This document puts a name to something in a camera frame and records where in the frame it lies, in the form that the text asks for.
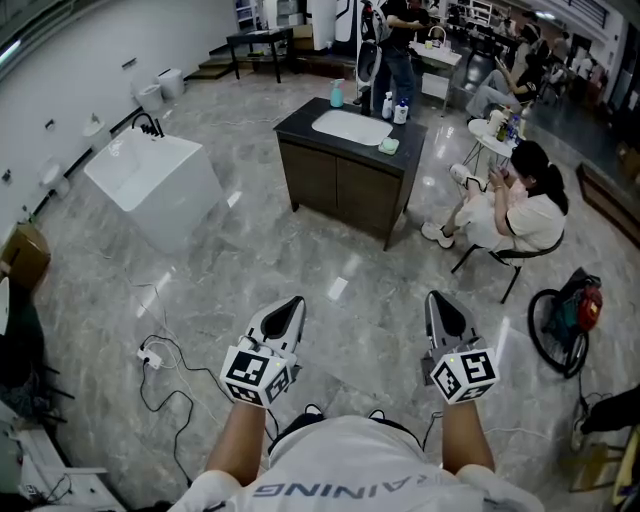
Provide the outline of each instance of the hand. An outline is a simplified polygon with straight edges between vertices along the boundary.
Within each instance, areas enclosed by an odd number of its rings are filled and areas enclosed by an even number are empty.
[[[410,21],[409,23],[407,23],[409,25],[409,28],[411,30],[422,30],[423,28],[427,28],[425,27],[422,23],[420,23],[418,20],[416,21]]]
[[[499,187],[504,187],[504,178],[499,172],[489,172],[489,182],[493,185],[494,190]]]

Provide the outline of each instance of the white shoe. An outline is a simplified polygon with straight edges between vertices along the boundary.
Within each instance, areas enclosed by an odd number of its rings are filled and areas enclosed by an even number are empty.
[[[586,435],[582,433],[582,424],[585,418],[582,417],[573,423],[573,430],[571,431],[571,451],[578,453],[584,446],[584,440]]]
[[[322,411],[320,410],[320,407],[318,407],[316,404],[308,404],[304,408],[304,413],[315,414],[316,416],[322,416]]]
[[[451,247],[453,247],[453,236],[444,236],[444,233],[442,232],[442,226],[432,224],[431,222],[425,222],[420,228],[420,233],[422,233],[422,236],[427,240],[438,242],[438,244],[440,244],[440,247],[442,247],[443,249],[451,249]]]
[[[382,411],[381,409],[376,409],[375,411],[371,411],[371,414],[369,414],[369,416],[367,416],[367,418],[369,418],[370,420],[384,420],[384,419],[386,419],[386,417],[384,415],[384,411]]]
[[[451,169],[449,169],[449,174],[451,174],[451,177],[456,183],[462,185],[464,188],[467,188],[467,180],[474,180],[482,192],[487,190],[487,182],[471,174],[471,171],[462,164],[453,164]]]

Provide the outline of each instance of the black chair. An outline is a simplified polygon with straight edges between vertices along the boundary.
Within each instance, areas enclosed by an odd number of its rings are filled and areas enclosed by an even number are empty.
[[[555,251],[558,247],[560,247],[560,244],[562,243],[563,238],[564,238],[564,232],[562,233],[562,235],[560,235],[560,238],[558,239],[558,241],[555,243],[553,247],[550,247],[549,249],[544,249],[542,251],[536,251],[536,252],[521,252],[521,251],[510,251],[510,250],[497,251],[497,252],[489,251],[489,255],[497,262],[502,263],[503,265],[507,265],[509,267],[515,268],[515,273],[513,274],[513,278],[509,283],[509,288],[507,288],[507,291],[504,294],[504,297],[502,297],[500,304],[504,304],[507,301],[507,297],[511,292],[511,288],[513,288],[513,285],[516,283],[516,279],[518,279],[518,276],[520,275],[520,271],[522,270],[521,265],[520,266],[513,265],[512,263],[505,260],[529,259],[529,258],[537,258],[538,256],[545,256],[546,254],[550,254],[553,251]],[[453,269],[451,269],[451,273],[455,274],[456,270],[458,270],[462,266],[462,264],[467,260],[467,258],[471,256],[471,253],[476,249],[484,249],[484,247],[480,247],[479,245],[475,245],[475,244],[472,245],[471,248],[462,257],[462,259],[458,262],[458,264],[455,267],[453,267]]]

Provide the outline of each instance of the black cable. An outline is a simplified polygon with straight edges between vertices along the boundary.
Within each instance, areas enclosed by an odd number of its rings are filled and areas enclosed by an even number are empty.
[[[147,409],[149,409],[153,413],[158,412],[160,409],[162,409],[164,407],[164,405],[171,399],[171,397],[173,395],[182,395],[187,400],[189,400],[190,406],[189,406],[189,416],[187,417],[187,422],[182,426],[182,428],[180,430],[178,430],[178,432],[176,433],[175,437],[173,438],[173,460],[176,461],[176,464],[180,468],[180,471],[182,471],[182,474],[184,475],[185,479],[187,480],[187,486],[191,487],[191,484],[193,483],[193,480],[191,480],[191,478],[189,478],[189,475],[187,475],[187,472],[182,467],[182,464],[180,464],[180,461],[178,460],[177,452],[178,452],[178,436],[184,431],[184,429],[186,429],[189,426],[189,423],[191,422],[191,414],[193,413],[193,400],[191,400],[191,398],[189,398],[189,396],[186,395],[185,393],[183,393],[182,391],[175,390],[175,391],[172,391],[171,394],[167,398],[165,398],[158,407],[156,407],[156,408],[151,407],[147,403],[147,400],[145,399],[144,394],[142,393],[142,388],[144,387],[144,383],[147,380],[147,372],[145,371],[145,368],[147,367],[147,362],[148,362],[147,359],[145,359],[142,362],[142,383],[140,384],[140,398],[142,398],[142,401],[144,402],[144,405],[146,406]]]
[[[182,349],[180,348],[180,345],[178,345],[175,341],[173,341],[171,338],[165,338],[164,336],[159,336],[157,334],[150,334],[149,336],[147,336],[145,338],[145,340],[142,342],[142,345],[140,345],[140,350],[144,350],[144,346],[146,345],[147,341],[149,341],[150,339],[155,338],[158,340],[162,340],[162,341],[168,341],[170,342],[174,347],[176,347],[178,349],[178,354],[180,354],[180,360],[182,361],[182,364],[184,365],[184,367],[187,369],[187,371],[190,372],[207,372],[211,378],[213,379],[213,382],[215,382],[217,388],[220,390],[220,393],[222,393],[224,395],[224,397],[229,400],[229,402],[231,403],[235,403],[233,401],[233,399],[227,395],[226,391],[222,388],[222,386],[220,385],[220,382],[218,382],[218,379],[216,379],[215,375],[213,374],[213,372],[206,367],[203,368],[190,368],[187,365],[187,361],[184,358],[184,354],[182,353]],[[269,416],[271,416],[271,418],[273,419],[273,423],[275,424],[276,427],[276,435],[275,437],[278,437],[280,435],[280,425],[278,425],[278,420],[276,420],[276,417],[273,415],[273,413],[267,409],[267,412],[269,413]],[[267,437],[271,440],[271,442],[273,442],[273,440],[275,439],[274,437],[271,436],[271,434],[269,433],[269,431],[267,430],[267,427],[265,425],[264,427],[264,431],[267,433]]]
[[[56,485],[53,486],[53,489],[51,489],[51,492],[49,493],[49,495],[44,499],[45,503],[47,504],[52,503],[49,501],[51,499],[51,496],[53,496],[53,493],[58,490],[58,487],[60,487],[60,484],[64,481],[65,478],[69,478],[69,475],[67,475],[66,473],[62,475],[62,478],[58,480],[58,483],[56,483]],[[71,478],[69,478],[69,489],[67,489],[67,492],[65,492],[62,496],[57,498],[55,501],[61,500],[66,494],[69,493],[70,490],[71,490]]]
[[[67,475],[66,473],[65,473],[64,476],[66,476],[69,479],[69,487],[67,488],[66,491],[64,491],[60,496],[58,496],[54,500],[49,501],[49,499],[47,499],[47,504],[48,505],[54,505],[55,503],[58,503],[62,498],[64,498],[67,494],[71,494],[71,488],[73,487],[73,480],[71,480],[71,477],[69,475]]]
[[[437,419],[442,418],[443,414],[442,411],[436,411],[431,415],[431,423],[429,423],[429,427],[427,428],[427,432],[424,435],[424,440],[422,441],[422,451],[424,451],[425,447],[427,446],[427,437],[429,437],[429,433],[431,432],[431,429],[433,428],[433,424],[435,423],[435,421]]]

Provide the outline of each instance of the dark wooden cabinet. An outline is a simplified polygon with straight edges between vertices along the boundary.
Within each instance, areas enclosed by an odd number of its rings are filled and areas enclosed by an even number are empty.
[[[396,176],[363,163],[279,139],[294,211],[300,204],[385,239],[406,207],[415,171]]]
[[[280,154],[293,210],[299,204],[334,214],[336,201],[336,157],[281,143]]]
[[[336,161],[338,210],[358,226],[386,233],[400,180],[344,158]]]

